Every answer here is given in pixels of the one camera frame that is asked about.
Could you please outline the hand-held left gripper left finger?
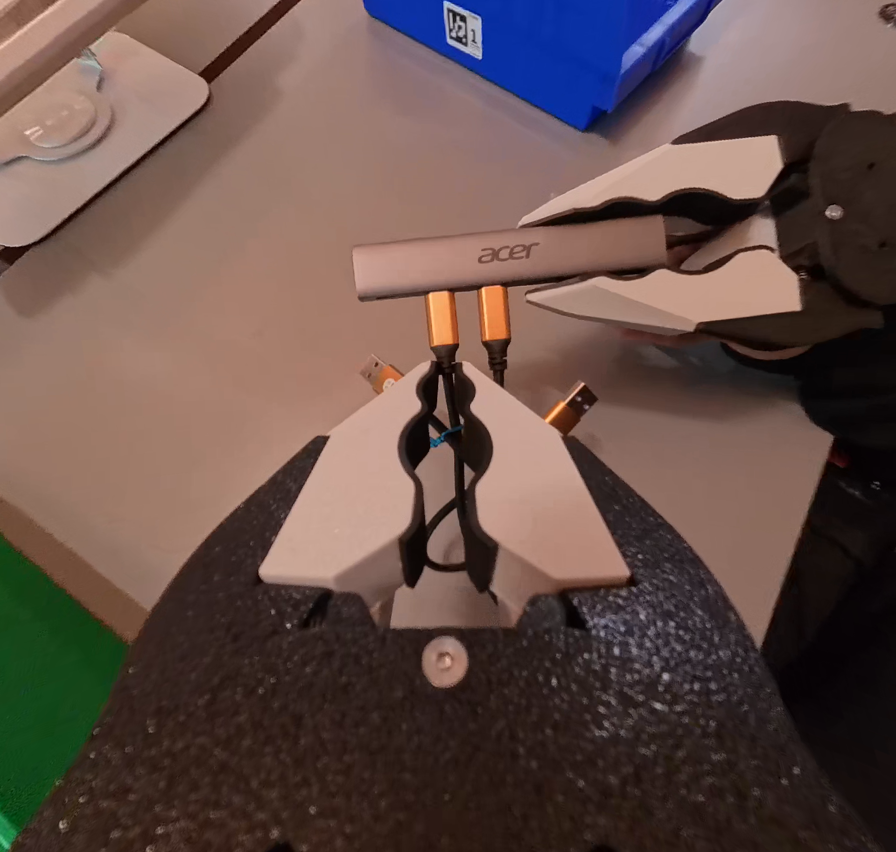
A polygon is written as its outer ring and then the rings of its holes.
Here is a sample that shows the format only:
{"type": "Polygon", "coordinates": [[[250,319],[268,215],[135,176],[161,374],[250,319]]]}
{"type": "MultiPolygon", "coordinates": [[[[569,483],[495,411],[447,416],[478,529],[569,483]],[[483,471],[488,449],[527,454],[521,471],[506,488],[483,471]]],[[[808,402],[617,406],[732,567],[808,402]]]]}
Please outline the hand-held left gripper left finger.
{"type": "Polygon", "coordinates": [[[264,583],[356,595],[375,623],[389,623],[406,584],[399,541],[422,521],[423,505],[399,440],[422,420],[420,448],[423,457],[429,452],[434,404],[420,386],[437,379],[437,365],[424,362],[330,430],[259,568],[264,583]]]}

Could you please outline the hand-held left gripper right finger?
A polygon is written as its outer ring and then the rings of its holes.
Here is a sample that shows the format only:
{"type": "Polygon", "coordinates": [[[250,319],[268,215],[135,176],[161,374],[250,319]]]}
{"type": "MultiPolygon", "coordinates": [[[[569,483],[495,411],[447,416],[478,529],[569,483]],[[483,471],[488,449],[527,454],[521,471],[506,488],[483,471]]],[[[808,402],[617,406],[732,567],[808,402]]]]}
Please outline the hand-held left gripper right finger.
{"type": "Polygon", "coordinates": [[[470,363],[454,368],[462,424],[453,491],[466,574],[500,627],[536,597],[631,578],[561,432],[470,363]]]}

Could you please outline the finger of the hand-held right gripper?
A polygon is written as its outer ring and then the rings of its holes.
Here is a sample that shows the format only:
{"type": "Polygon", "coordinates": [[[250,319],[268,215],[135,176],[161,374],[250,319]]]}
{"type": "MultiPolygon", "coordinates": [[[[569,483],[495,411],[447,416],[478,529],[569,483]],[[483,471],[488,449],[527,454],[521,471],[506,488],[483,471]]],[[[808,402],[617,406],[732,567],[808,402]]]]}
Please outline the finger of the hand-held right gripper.
{"type": "Polygon", "coordinates": [[[541,286],[527,291],[525,300],[578,320],[664,336],[802,308],[798,275],[780,258],[773,232],[725,232],[678,268],[541,286]]]}
{"type": "Polygon", "coordinates": [[[754,200],[767,193],[784,165],[775,136],[668,143],[551,198],[518,226],[546,225],[618,202],[657,205],[683,193],[754,200]]]}

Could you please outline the black USB cable yellow tie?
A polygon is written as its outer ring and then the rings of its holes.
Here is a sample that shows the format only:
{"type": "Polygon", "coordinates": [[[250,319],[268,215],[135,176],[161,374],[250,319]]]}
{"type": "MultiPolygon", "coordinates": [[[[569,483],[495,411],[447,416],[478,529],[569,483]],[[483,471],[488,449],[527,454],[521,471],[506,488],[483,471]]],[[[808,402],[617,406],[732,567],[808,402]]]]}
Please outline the black USB cable yellow tie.
{"type": "MultiPolygon", "coordinates": [[[[504,387],[511,343],[508,291],[504,286],[485,286],[476,297],[479,335],[487,352],[488,369],[493,381],[504,387]]],[[[591,388],[579,381],[547,412],[544,421],[561,435],[569,436],[597,401],[591,388]]]]}

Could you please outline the blue plastic bin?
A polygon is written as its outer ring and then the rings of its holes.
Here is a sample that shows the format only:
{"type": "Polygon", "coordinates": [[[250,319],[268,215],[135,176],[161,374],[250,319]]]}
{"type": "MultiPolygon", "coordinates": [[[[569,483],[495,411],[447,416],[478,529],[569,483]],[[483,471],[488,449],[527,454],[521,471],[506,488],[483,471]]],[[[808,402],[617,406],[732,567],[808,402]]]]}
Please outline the blue plastic bin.
{"type": "Polygon", "coordinates": [[[579,130],[686,46],[723,0],[362,0],[415,42],[579,130]]]}

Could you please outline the black USB cable blue tie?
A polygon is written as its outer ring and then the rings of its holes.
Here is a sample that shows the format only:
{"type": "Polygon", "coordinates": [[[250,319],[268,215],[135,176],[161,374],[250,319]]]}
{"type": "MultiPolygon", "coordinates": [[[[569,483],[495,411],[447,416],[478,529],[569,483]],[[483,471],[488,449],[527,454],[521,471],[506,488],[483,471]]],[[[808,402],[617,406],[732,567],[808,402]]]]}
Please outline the black USB cable blue tie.
{"type": "Polygon", "coordinates": [[[399,474],[410,483],[409,523],[397,538],[401,576],[414,588],[424,570],[464,571],[480,593],[491,593],[499,545],[482,523],[484,505],[479,488],[497,451],[487,425],[472,411],[476,387],[472,374],[456,359],[460,336],[455,295],[433,291],[425,295],[427,331],[432,360],[412,386],[415,410],[400,427],[396,452],[399,474]],[[418,467],[431,450],[447,444],[454,451],[454,497],[427,520],[418,467]],[[458,566],[442,566],[431,560],[431,534],[454,511],[464,544],[464,560],[458,566]]]}

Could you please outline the grey USB hub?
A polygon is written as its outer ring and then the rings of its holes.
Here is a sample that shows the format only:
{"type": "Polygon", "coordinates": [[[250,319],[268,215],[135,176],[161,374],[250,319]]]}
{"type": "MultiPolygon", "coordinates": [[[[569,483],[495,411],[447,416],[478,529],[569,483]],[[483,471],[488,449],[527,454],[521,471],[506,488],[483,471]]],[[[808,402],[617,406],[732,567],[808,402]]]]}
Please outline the grey USB hub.
{"type": "Polygon", "coordinates": [[[357,297],[370,302],[659,268],[666,255],[653,216],[364,244],[352,264],[357,297]]]}

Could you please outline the green plastic bin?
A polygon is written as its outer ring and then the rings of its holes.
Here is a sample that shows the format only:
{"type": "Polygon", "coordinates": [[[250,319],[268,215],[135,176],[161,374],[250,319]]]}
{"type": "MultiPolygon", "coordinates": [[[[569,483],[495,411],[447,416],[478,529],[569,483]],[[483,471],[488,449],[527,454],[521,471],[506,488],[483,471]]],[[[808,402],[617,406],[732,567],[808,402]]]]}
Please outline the green plastic bin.
{"type": "Polygon", "coordinates": [[[1,848],[70,768],[128,644],[1,540],[1,848]]]}

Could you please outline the person's right forearm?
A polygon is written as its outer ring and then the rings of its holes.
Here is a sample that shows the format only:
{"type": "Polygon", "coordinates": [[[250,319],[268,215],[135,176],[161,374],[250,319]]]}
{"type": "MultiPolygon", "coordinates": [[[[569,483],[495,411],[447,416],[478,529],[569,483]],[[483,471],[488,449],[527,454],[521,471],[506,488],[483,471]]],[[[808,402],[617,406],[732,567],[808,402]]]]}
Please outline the person's right forearm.
{"type": "Polygon", "coordinates": [[[741,365],[790,377],[809,419],[840,442],[894,451],[895,330],[887,326],[800,349],[723,348],[741,365]]]}

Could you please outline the grey desk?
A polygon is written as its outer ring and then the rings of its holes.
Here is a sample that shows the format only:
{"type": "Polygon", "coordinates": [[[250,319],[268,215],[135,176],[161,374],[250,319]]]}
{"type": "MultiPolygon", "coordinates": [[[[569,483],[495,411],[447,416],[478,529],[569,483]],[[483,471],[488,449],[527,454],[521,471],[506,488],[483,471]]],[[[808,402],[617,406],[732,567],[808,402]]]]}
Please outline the grey desk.
{"type": "Polygon", "coordinates": [[[584,133],[369,17],[299,0],[172,140],[2,275],[2,533],[126,641],[196,547],[427,355],[356,243],[513,225],[753,103],[894,110],[894,0],[725,0],[584,133]]]}

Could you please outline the person's black clothed body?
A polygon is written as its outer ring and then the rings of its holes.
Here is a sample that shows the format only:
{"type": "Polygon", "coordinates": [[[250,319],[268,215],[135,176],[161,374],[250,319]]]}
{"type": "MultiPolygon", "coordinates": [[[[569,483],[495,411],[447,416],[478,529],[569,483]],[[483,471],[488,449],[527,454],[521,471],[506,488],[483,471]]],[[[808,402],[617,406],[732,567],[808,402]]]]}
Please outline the person's black clothed body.
{"type": "Polygon", "coordinates": [[[835,444],[763,640],[798,733],[886,850],[895,843],[894,459],[835,444]]]}

